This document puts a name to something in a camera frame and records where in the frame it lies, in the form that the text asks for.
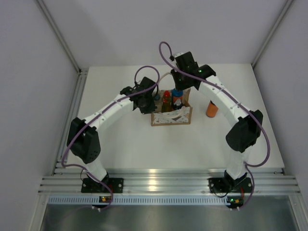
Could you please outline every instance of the bottle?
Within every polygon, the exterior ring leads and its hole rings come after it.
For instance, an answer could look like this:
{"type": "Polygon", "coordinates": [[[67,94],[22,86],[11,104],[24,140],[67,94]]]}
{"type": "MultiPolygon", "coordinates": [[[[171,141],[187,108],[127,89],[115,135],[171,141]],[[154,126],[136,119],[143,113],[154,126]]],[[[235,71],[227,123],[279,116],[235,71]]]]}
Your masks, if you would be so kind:
{"type": "Polygon", "coordinates": [[[175,88],[171,91],[171,99],[172,99],[172,106],[176,102],[177,99],[181,100],[181,103],[183,103],[183,91],[182,90],[176,90],[175,88]]]}
{"type": "Polygon", "coordinates": [[[174,104],[172,105],[173,110],[179,110],[183,107],[183,104],[181,102],[181,99],[177,99],[174,104]]]}
{"type": "Polygon", "coordinates": [[[162,113],[171,112],[171,96],[170,92],[166,90],[163,96],[162,113]]]}
{"type": "Polygon", "coordinates": [[[215,104],[213,104],[212,101],[207,106],[206,115],[210,118],[213,118],[216,116],[216,113],[218,111],[218,107],[216,107],[215,104]]]}

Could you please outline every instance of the red bottle cap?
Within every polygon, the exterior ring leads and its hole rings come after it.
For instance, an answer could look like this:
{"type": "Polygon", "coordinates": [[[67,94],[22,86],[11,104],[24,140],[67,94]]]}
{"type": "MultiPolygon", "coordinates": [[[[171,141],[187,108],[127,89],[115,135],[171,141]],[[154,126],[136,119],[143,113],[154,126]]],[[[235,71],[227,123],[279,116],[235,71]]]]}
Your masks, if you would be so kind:
{"type": "Polygon", "coordinates": [[[166,90],[166,91],[164,92],[164,97],[165,97],[165,98],[171,97],[171,96],[170,96],[170,92],[169,92],[168,90],[166,90]]]}

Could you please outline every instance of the metal grate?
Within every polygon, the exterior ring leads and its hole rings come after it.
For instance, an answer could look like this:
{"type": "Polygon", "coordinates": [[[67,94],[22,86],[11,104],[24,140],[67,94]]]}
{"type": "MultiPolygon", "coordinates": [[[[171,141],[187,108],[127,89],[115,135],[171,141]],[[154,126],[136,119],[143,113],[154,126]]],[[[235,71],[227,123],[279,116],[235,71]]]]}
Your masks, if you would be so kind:
{"type": "MultiPolygon", "coordinates": [[[[100,196],[50,196],[54,205],[104,205],[100,196]]],[[[114,196],[113,205],[228,205],[226,198],[213,196],[114,196]]]]}

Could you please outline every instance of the bottle with red cap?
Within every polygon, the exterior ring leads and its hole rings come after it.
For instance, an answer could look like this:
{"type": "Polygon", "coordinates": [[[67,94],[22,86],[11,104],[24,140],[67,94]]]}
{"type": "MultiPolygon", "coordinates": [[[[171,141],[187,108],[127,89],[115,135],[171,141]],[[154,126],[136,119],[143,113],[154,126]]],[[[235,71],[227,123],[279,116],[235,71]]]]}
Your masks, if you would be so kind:
{"type": "Polygon", "coordinates": [[[164,92],[163,96],[163,105],[162,105],[162,113],[164,112],[171,112],[172,107],[171,107],[171,95],[168,90],[164,92]]]}

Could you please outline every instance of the wall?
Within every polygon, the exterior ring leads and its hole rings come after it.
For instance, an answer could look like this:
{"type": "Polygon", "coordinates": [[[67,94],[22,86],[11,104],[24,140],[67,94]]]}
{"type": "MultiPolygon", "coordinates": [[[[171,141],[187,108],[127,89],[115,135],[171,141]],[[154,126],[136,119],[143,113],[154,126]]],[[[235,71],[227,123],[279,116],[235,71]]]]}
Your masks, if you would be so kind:
{"type": "Polygon", "coordinates": [[[284,0],[45,0],[82,67],[163,64],[158,44],[200,63],[250,63],[284,0]]]}
{"type": "Polygon", "coordinates": [[[0,7],[0,230],[26,230],[76,73],[33,0],[0,7]]]}
{"type": "Polygon", "coordinates": [[[308,204],[308,1],[295,1],[255,67],[287,172],[308,204]]]}

